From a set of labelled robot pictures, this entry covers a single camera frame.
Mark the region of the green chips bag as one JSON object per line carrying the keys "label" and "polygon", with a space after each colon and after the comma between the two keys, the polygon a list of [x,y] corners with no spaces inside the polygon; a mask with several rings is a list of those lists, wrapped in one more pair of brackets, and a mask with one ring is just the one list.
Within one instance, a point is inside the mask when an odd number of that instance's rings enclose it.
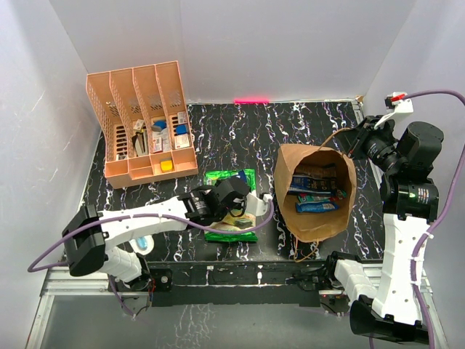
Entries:
{"label": "green chips bag", "polygon": [[[222,170],[222,171],[210,171],[205,173],[204,183],[206,185],[215,185],[216,182],[220,180],[225,180],[229,177],[234,177],[234,174],[239,170]],[[255,232],[246,232],[243,233],[243,230],[235,227],[233,222],[225,222],[223,219],[221,222],[216,222],[211,225],[213,229],[223,230],[223,231],[240,231],[238,234],[220,234],[214,233],[211,231],[204,231],[205,240],[208,242],[220,242],[220,243],[230,243],[230,242],[241,242],[241,243],[256,243],[258,237]]]}

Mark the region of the brown paper bag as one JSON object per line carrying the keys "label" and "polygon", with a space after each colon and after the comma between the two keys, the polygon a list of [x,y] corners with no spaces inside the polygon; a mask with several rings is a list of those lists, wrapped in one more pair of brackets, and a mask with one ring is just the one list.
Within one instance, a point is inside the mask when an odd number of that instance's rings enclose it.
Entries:
{"label": "brown paper bag", "polygon": [[348,226],[357,191],[353,160],[322,145],[282,144],[274,170],[274,189],[281,216],[294,239],[294,261],[316,253],[318,244]]}

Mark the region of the blue cookie snack pack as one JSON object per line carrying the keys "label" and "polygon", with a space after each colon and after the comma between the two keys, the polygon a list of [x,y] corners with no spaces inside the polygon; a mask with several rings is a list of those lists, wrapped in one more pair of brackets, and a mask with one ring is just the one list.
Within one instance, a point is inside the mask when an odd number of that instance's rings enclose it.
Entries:
{"label": "blue cookie snack pack", "polygon": [[[234,174],[234,177],[242,179],[246,182],[251,189],[251,192],[256,190],[256,172],[254,169],[242,169]],[[234,211],[235,216],[233,225],[241,230],[251,228],[256,225],[256,218],[252,214],[244,213],[241,214],[239,211]]]}

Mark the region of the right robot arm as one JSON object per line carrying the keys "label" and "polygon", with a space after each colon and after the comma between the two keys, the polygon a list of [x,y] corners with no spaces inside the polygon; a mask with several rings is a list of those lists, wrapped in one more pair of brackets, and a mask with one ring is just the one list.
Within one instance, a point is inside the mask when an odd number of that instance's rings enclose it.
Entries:
{"label": "right robot arm", "polygon": [[393,120],[367,116],[336,136],[346,156],[368,159],[383,172],[379,192],[385,247],[379,285],[373,285],[358,257],[339,252],[328,258],[331,266],[323,277],[347,294],[354,334],[433,348],[432,320],[420,286],[426,244],[432,238],[428,229],[439,206],[439,191],[429,174],[444,135],[431,124],[414,121],[396,139],[394,127]]}

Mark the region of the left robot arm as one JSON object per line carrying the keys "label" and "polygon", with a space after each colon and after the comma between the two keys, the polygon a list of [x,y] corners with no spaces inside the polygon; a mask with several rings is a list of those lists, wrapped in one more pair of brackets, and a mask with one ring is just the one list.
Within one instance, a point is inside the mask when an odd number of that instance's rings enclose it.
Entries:
{"label": "left robot arm", "polygon": [[239,177],[127,211],[99,212],[92,205],[84,206],[62,232],[69,272],[74,277],[106,273],[132,291],[143,290],[150,283],[147,263],[142,253],[125,251],[122,244],[158,233],[209,227],[234,211],[255,217],[267,211],[267,203]]}

